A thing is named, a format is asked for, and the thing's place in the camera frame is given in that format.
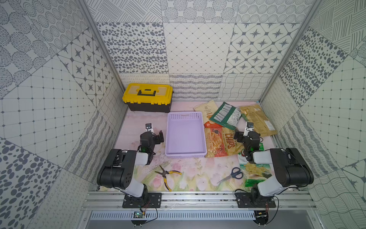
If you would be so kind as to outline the dark green striped snack bag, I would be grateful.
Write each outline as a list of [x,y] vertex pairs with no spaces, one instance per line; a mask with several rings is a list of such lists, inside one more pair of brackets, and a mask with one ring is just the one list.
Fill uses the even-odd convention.
[[223,102],[209,120],[230,130],[236,130],[241,117],[239,108]]

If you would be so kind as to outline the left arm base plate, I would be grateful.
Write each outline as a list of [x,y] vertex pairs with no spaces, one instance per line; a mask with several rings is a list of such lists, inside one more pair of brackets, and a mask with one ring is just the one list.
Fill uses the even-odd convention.
[[162,193],[145,193],[141,197],[125,196],[123,209],[160,208]]

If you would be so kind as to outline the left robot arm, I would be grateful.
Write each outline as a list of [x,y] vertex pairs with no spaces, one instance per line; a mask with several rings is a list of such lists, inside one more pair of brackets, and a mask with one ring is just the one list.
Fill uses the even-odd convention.
[[97,184],[117,189],[134,198],[145,198],[147,188],[133,178],[135,166],[151,164],[155,155],[155,145],[164,142],[163,132],[155,134],[146,131],[140,135],[137,150],[111,149],[97,175]]

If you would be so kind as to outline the gold foil chips bag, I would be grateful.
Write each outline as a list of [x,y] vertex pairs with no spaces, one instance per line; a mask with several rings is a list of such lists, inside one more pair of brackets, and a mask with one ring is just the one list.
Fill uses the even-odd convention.
[[241,106],[243,118],[247,122],[254,124],[254,131],[262,137],[272,136],[277,134],[277,130],[270,122],[269,118],[264,114],[260,105]]

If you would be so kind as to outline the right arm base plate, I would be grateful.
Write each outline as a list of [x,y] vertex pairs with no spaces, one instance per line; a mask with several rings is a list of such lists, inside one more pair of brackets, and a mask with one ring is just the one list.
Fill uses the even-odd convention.
[[273,197],[263,197],[259,194],[236,192],[238,208],[274,209],[277,207]]

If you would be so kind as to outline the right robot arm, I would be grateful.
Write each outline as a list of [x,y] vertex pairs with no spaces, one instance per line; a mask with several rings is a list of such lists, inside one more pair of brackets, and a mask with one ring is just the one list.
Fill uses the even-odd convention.
[[261,136],[255,131],[237,131],[234,140],[244,145],[241,157],[245,171],[265,179],[254,184],[250,200],[258,205],[269,202],[289,188],[303,188],[314,182],[314,175],[297,148],[261,150]]

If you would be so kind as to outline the green Chuba cassava chips bag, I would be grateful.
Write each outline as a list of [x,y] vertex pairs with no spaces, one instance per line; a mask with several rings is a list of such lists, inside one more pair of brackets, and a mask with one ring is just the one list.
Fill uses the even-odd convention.
[[242,156],[244,149],[242,144],[236,143],[240,169],[244,174],[244,186],[252,187],[254,184],[258,184],[270,178],[273,174],[270,165],[249,163],[247,159]]

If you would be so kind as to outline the red gold chips bag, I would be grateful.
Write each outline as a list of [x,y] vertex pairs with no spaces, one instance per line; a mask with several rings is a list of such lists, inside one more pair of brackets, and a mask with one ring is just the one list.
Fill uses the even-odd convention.
[[205,157],[224,157],[241,153],[244,146],[234,139],[234,135],[235,131],[225,127],[205,128]]

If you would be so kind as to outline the beige red cassava chips bag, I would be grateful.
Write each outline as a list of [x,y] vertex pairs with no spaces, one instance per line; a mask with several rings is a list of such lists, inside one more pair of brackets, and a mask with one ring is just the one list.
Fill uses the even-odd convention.
[[221,125],[210,121],[210,118],[214,115],[214,113],[218,110],[218,106],[216,105],[214,100],[211,100],[207,103],[201,104],[193,108],[196,112],[201,112],[203,115],[203,122],[205,128],[216,128],[222,127]]

